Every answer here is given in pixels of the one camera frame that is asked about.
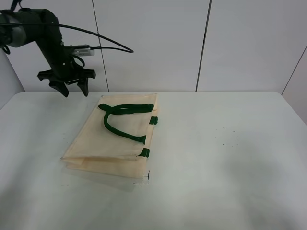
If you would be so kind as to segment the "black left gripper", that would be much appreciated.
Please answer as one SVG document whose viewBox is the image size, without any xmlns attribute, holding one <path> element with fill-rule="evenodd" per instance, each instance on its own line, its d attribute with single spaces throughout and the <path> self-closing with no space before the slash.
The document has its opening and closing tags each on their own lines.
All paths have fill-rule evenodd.
<svg viewBox="0 0 307 230">
<path fill-rule="evenodd" d="M 68 97 L 69 91 L 65 84 L 77 83 L 84 96 L 89 94 L 88 78 L 95 79 L 95 71 L 86 69 L 75 62 L 65 63 L 65 65 L 53 65 L 53 68 L 38 73 L 40 81 L 50 80 L 49 87 L 60 92 L 64 97 Z"/>
</svg>

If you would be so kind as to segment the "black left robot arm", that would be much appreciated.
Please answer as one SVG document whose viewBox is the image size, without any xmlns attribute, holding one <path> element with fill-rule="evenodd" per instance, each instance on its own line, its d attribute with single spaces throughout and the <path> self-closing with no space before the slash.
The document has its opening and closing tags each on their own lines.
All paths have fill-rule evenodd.
<svg viewBox="0 0 307 230">
<path fill-rule="evenodd" d="M 40 81 L 48 80 L 49 86 L 63 96 L 69 95 L 67 85 L 77 84 L 88 95 L 88 80 L 94 79 L 93 69 L 86 69 L 78 51 L 88 45 L 65 46 L 57 17 L 46 9 L 24 8 L 17 12 L 0 12 L 0 47 L 9 54 L 9 47 L 21 47 L 36 42 L 51 69 L 41 71 Z"/>
</svg>

